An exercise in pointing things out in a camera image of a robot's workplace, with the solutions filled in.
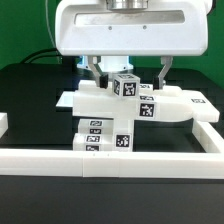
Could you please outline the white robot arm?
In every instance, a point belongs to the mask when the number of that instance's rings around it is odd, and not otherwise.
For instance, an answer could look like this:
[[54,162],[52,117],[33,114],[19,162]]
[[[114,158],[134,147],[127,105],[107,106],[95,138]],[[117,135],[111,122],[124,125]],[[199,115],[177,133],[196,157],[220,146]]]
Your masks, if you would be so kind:
[[175,56],[199,56],[208,46],[213,0],[62,0],[56,48],[82,56],[96,77],[129,68],[130,56],[159,56],[160,88]]

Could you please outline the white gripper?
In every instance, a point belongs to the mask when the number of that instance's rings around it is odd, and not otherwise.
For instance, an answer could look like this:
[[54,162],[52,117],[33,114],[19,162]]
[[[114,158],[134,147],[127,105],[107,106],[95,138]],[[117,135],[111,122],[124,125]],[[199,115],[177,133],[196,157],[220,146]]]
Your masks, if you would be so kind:
[[135,9],[111,0],[62,0],[56,10],[56,47],[88,56],[96,86],[108,88],[100,56],[162,56],[153,89],[162,90],[172,56],[198,56],[208,46],[209,0],[146,0]]

